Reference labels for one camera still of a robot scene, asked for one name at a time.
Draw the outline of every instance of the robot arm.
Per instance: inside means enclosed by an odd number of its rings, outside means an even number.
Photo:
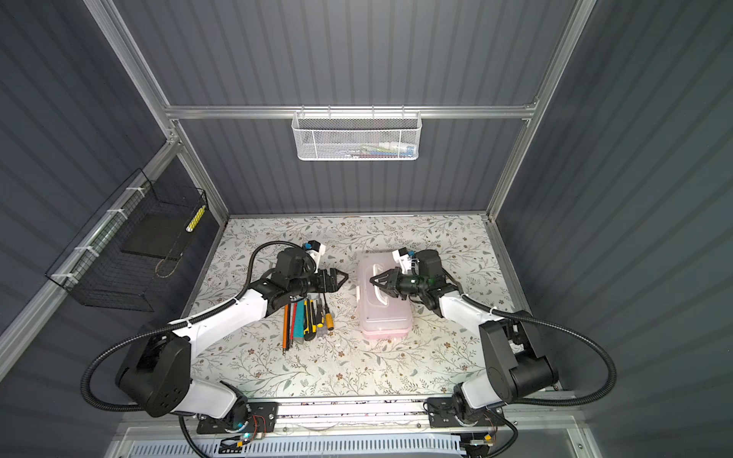
[[[192,377],[191,364],[218,340],[270,316],[300,296],[338,291],[348,274],[335,268],[319,270],[324,252],[325,246],[314,240],[302,248],[285,248],[278,253],[274,269],[252,281],[243,294],[169,323],[185,323],[185,327],[133,342],[115,383],[152,417],[170,412],[198,413],[221,419],[228,431],[244,426],[249,417],[246,396],[224,382]],[[223,310],[210,313],[225,304],[228,306]]]
[[[406,253],[398,250],[395,258]],[[558,373],[535,325],[495,315],[494,309],[463,294],[460,283],[443,269],[436,250],[415,253],[414,262],[413,273],[404,274],[404,268],[396,267],[370,281],[393,298],[417,296],[439,317],[462,325],[480,339],[486,372],[455,387],[453,405],[459,418],[470,420],[487,406],[511,404],[557,382]],[[524,350],[514,354],[510,342]]]

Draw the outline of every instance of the black mounting plate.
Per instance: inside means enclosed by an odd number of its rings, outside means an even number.
[[[252,415],[257,415],[265,420],[264,432],[272,432],[275,430],[275,420],[277,419],[277,402],[249,402],[249,410]],[[263,432],[262,430],[262,419],[257,419],[257,432]],[[217,418],[206,418],[205,420],[199,421],[199,425],[196,427],[197,434],[228,434],[224,431],[226,425]],[[254,421],[249,421],[247,427],[242,431],[254,433]]]
[[[461,423],[453,411],[452,400],[449,397],[427,398],[425,407],[428,412],[431,428],[464,428],[464,427],[487,427],[499,426],[493,424],[489,415],[484,415],[471,423]],[[491,409],[496,415],[504,416],[504,409],[501,406]]]

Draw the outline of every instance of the aluminum frame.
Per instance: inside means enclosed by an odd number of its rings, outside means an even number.
[[[170,119],[292,119],[309,117],[398,117],[420,113],[423,119],[530,119],[534,106],[169,106]]]
[[[142,173],[128,185],[120,196],[110,205],[110,210],[120,208],[137,191],[131,188],[139,188],[147,178],[154,180],[158,178],[182,149],[177,137],[173,137],[155,153],[155,156],[142,170]],[[114,217],[113,212],[105,212],[102,218],[89,230],[80,241],[80,246],[89,245],[91,240],[102,231],[104,226]],[[82,255],[80,250],[71,252],[68,258],[61,264],[55,273],[66,273]],[[0,336],[0,380],[7,375],[13,364],[21,357],[31,341],[38,335],[46,322],[61,305],[61,302],[68,296],[66,290],[47,280],[38,290],[35,296],[23,308],[20,314],[10,323]]]
[[[567,399],[572,391],[539,391],[539,399]],[[483,432],[483,426],[458,426],[431,429],[423,402],[445,394],[411,394],[386,396],[323,396],[298,398],[252,399],[252,402],[278,402],[278,418],[273,435],[345,435],[401,434],[404,432]],[[557,409],[534,405],[507,405],[507,418],[516,421],[518,429],[568,429],[587,427],[579,407]],[[177,416],[150,418],[145,412],[124,414],[114,440],[169,439],[180,437]]]
[[[550,101],[552,101],[555,91],[560,83],[565,68],[567,67],[572,52],[575,50],[578,40],[581,37],[581,33],[590,18],[593,7],[596,4],[596,0],[577,0],[575,6],[572,9],[570,18],[568,19],[565,30],[563,31],[562,38],[555,49],[553,58],[550,61],[550,66],[542,80],[542,84],[539,87],[537,93],[537,106],[535,107],[534,116],[527,121],[524,129],[520,132],[517,142],[515,143],[512,153],[509,155],[507,164],[504,166],[504,170],[501,173],[501,177],[496,185],[494,194],[491,197],[489,206],[486,209],[486,213],[492,221],[496,220],[496,217],[501,210],[501,206],[504,205],[504,201],[507,199],[509,189],[512,187],[514,178],[517,176],[519,167],[524,161],[524,157],[529,151],[529,147],[534,140],[534,136],[537,134],[537,129],[542,123],[542,119],[545,117]]]
[[[229,219],[253,219],[253,218],[372,218],[377,216],[454,216],[454,215],[472,215],[486,216],[478,210],[470,210],[463,212],[361,212],[361,213],[257,213],[253,215],[230,215]]]
[[[209,207],[214,218],[220,225],[226,223],[229,218],[229,211],[221,198],[221,194],[219,194],[211,177],[206,172],[201,158],[197,155],[183,127],[168,118],[165,112],[165,108],[169,106],[168,98],[163,93],[161,85],[152,73],[130,30],[125,25],[119,10],[114,6],[114,1],[84,0],[84,4],[130,76],[133,84],[135,84],[150,113],[158,123],[158,127],[166,136],[180,137],[183,141],[185,151],[179,155],[181,162],[194,185],[206,191]]]

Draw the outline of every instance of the red pencil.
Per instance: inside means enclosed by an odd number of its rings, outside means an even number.
[[[289,346],[292,345],[292,332],[295,330],[295,310],[298,309],[298,303],[294,303],[292,305],[292,324],[290,325],[290,343]]]

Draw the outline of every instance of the enclosure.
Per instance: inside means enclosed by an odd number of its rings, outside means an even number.
[[[504,406],[504,456],[730,456],[729,406],[709,401],[733,380],[732,16],[712,0],[0,1],[0,455],[195,456],[174,415],[85,403],[87,364],[235,296],[258,245],[316,240],[350,275],[333,330],[281,351],[278,310],[191,364],[279,403],[245,455],[465,455],[458,434],[483,438],[424,409],[482,373],[481,339],[420,303],[403,338],[361,332],[360,259],[406,247],[616,363],[598,402]],[[533,396],[603,383],[596,354],[542,338],[559,382]],[[92,383],[127,404],[124,353]],[[194,434],[210,456],[222,437]]]

